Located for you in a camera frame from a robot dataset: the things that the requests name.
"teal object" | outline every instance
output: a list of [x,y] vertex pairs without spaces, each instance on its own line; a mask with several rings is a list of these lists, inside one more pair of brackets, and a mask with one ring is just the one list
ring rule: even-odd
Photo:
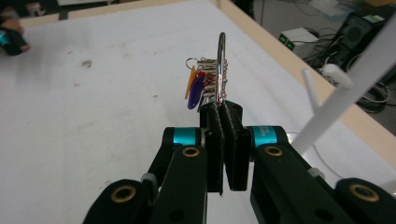
[[277,143],[276,132],[273,126],[251,126],[254,136],[254,144],[259,147],[262,144]]
[[174,144],[179,143],[183,146],[195,144],[195,128],[175,128]]
[[8,43],[8,41],[9,39],[6,32],[0,31],[0,46],[5,45],[6,43]]

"table surface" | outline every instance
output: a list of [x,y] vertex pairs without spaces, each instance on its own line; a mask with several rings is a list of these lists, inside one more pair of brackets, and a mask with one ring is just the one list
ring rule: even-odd
[[[231,3],[219,5],[147,0],[23,21],[32,50],[0,55],[0,218],[79,223],[106,185],[140,179],[165,127],[198,125],[182,99],[184,62],[213,57],[221,31],[228,99],[244,107],[244,124],[301,130],[312,116],[300,75],[308,66]],[[314,78],[324,99],[332,87]],[[392,190],[395,141],[353,105],[304,157],[331,185],[356,176]],[[248,192],[210,194],[215,222],[257,223]]]

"purple keychain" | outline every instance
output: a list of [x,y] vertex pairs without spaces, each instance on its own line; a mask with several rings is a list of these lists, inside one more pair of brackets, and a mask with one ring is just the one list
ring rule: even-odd
[[202,90],[204,89],[205,77],[198,76],[192,83],[189,95],[188,109],[194,109],[201,99]]

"orange keychain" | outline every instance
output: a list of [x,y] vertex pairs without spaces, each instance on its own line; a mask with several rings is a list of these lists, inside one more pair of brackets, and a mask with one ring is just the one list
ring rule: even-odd
[[190,72],[190,78],[189,78],[189,82],[187,83],[187,89],[186,89],[186,94],[184,95],[184,99],[187,100],[187,98],[189,98],[189,92],[192,86],[192,82],[196,79],[196,75],[195,75],[195,65],[192,66],[191,68],[191,72]]

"screw hole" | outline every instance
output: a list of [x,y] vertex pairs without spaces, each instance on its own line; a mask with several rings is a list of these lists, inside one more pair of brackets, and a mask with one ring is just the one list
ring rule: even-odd
[[179,222],[184,219],[184,212],[180,209],[173,210],[169,213],[169,219],[172,222]]
[[333,221],[332,214],[324,209],[315,210],[315,215],[323,221]]
[[114,189],[111,200],[115,203],[126,203],[136,194],[136,189],[131,185],[124,185]]
[[379,200],[379,195],[374,190],[364,185],[353,184],[349,186],[349,190],[352,192],[353,195],[364,201],[375,203]]
[[283,151],[278,147],[267,147],[265,152],[271,156],[280,156],[283,154]]
[[196,157],[199,155],[199,150],[195,147],[186,147],[183,149],[182,153],[185,157]]

